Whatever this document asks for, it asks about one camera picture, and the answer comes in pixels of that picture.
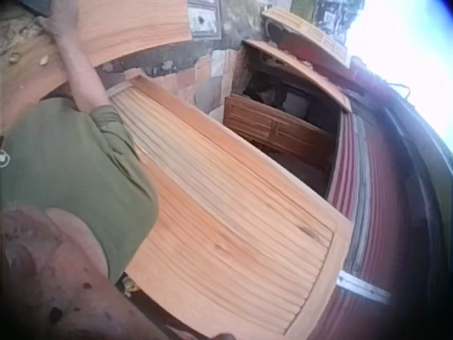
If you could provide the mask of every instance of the green shirt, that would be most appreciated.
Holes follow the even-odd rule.
[[[116,281],[148,235],[157,196],[113,106],[90,115],[63,98],[36,105],[5,136],[10,164],[1,200],[60,208],[80,217],[101,244]]]

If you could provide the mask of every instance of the tiled wall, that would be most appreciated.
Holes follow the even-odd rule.
[[[243,49],[214,50],[190,69],[153,80],[222,123],[225,98],[242,77],[244,60]]]

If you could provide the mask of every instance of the sky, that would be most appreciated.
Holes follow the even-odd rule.
[[[348,52],[411,88],[409,102],[453,151],[453,19],[440,0],[365,0]]]

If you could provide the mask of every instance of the wooden board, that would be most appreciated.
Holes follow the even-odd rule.
[[[90,62],[98,66],[146,48],[191,39],[185,0],[79,0],[79,34]],[[46,34],[13,48],[17,64],[1,58],[3,124],[66,81],[57,48]],[[44,67],[40,60],[49,62]]]
[[[341,106],[347,112],[351,112],[351,103],[349,102],[348,97],[346,97],[335,85],[333,85],[329,80],[322,77],[320,74],[317,74],[312,69],[305,66],[301,61],[296,59],[295,56],[290,55],[282,50],[279,50],[276,47],[268,44],[264,41],[258,40],[245,40],[245,43],[254,47],[261,52],[274,57],[275,59],[287,64],[292,69],[297,71],[297,73],[310,81],[311,83],[317,85],[321,90],[323,90],[328,96],[330,96],[338,105]]]
[[[261,15],[318,45],[344,67],[349,68],[350,56],[348,55],[348,50],[337,43],[331,36],[325,34],[320,28],[278,6],[262,12]]]
[[[350,221],[223,125],[143,76],[113,91],[159,194],[127,273],[207,336],[305,339],[336,284]]]
[[[298,156],[319,169],[335,149],[327,132],[276,108],[237,95],[225,101],[224,125],[247,140]]]

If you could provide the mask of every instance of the person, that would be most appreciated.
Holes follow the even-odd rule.
[[[37,337],[167,339],[112,284],[156,222],[158,200],[83,52],[77,16],[76,0],[53,0],[39,18],[74,101],[41,100],[4,136],[2,311]]]

